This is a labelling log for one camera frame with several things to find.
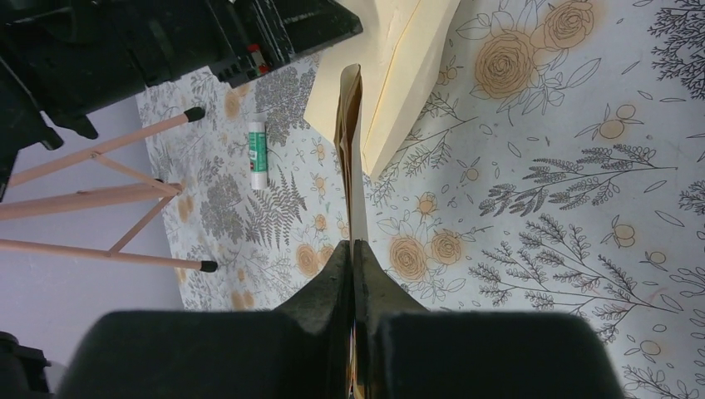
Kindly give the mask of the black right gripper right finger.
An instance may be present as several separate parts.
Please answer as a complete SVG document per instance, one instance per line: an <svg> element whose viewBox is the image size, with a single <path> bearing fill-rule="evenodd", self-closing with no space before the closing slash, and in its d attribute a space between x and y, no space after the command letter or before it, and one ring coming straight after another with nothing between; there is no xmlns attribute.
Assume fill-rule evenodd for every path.
<svg viewBox="0 0 705 399"><path fill-rule="evenodd" d="M565 313L432 312L352 246L357 387L367 398L620 398L586 321Z"/></svg>

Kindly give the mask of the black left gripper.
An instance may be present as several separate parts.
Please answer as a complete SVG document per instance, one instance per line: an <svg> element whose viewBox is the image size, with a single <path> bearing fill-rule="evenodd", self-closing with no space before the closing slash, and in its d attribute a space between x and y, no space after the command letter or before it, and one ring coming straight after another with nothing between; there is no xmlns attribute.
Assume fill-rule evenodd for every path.
<svg viewBox="0 0 705 399"><path fill-rule="evenodd" d="M202 67L233 85L284 63L257 1L4 1L1 186L21 150L95 140L89 115Z"/></svg>

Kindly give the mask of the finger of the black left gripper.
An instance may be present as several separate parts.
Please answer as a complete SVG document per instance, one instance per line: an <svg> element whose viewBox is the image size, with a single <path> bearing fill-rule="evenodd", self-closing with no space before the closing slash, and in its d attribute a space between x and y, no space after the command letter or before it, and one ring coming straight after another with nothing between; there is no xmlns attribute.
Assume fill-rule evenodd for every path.
<svg viewBox="0 0 705 399"><path fill-rule="evenodd" d="M292 45L294 60L362 33L359 17L338 1L282 0L276 1L275 6Z"/></svg>

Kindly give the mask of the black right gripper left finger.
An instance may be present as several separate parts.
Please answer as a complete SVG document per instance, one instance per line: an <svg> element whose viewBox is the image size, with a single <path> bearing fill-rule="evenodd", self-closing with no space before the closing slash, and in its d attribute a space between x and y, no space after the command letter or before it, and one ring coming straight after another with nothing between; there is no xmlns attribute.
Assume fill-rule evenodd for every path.
<svg viewBox="0 0 705 399"><path fill-rule="evenodd" d="M267 311L108 313L88 331L60 398L345 398L350 245Z"/></svg>

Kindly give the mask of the cream envelope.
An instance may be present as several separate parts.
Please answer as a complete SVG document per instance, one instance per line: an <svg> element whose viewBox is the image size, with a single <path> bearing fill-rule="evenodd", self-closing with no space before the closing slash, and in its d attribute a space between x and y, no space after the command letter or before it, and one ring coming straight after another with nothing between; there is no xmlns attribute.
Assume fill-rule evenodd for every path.
<svg viewBox="0 0 705 399"><path fill-rule="evenodd" d="M359 65L362 168L376 180L436 85L444 41L459 2L347 0L341 4L358 16L362 33L323 52L304 119L321 136L333 140L343 71Z"/></svg>

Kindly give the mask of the white green glue stick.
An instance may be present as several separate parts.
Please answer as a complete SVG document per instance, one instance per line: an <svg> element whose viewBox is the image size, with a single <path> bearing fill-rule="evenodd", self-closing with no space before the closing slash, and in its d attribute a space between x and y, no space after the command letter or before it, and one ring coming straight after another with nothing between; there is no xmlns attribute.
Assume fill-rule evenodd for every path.
<svg viewBox="0 0 705 399"><path fill-rule="evenodd" d="M268 154L266 126L262 121L249 123L249 169L253 190L265 190L268 187Z"/></svg>

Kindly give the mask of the pink tripod music stand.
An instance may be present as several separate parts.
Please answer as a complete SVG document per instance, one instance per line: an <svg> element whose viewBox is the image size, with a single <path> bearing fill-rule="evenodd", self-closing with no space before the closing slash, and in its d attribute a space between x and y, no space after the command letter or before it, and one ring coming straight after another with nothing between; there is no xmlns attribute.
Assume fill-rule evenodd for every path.
<svg viewBox="0 0 705 399"><path fill-rule="evenodd" d="M132 185L103 187L94 190L80 190L66 195L57 195L41 199L30 199L1 205L1 220L25 219L34 216L60 214L84 209L97 209L112 205L129 204L147 200L156 200L157 204L147 212L109 249L88 249L74 246L42 244L11 239L3 239L4 250L55 254L67 257L110 260L134 264L149 264L196 270L201 273L213 273L219 265L212 260L186 260L156 257L142 254L129 254L123 248L130 243L154 217L156 217L175 197L182 194L184 188L179 183L168 183L150 177L126 165L109 158L107 154L124 146L157 135L163 131L200 121L205 117L205 109L191 107L183 113L160 121L153 125L134 131L112 140L105 141L90 148L79 150L57 160L35 166L10 177L10 188L67 169L81 162L92 160L111 170L137 180Z"/></svg>

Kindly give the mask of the floral patterned table mat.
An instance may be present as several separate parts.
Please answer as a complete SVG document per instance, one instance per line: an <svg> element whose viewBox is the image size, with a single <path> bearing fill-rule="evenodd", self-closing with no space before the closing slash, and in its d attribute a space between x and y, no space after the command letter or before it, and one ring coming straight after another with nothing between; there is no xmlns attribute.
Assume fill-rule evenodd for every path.
<svg viewBox="0 0 705 399"><path fill-rule="evenodd" d="M349 236L335 149L307 123L308 57L232 89L207 69L140 94L185 308L290 298ZM266 126L253 190L249 123ZM436 85L377 180L370 244L416 300L443 310L578 315L628 398L704 395L704 4L463 1Z"/></svg>

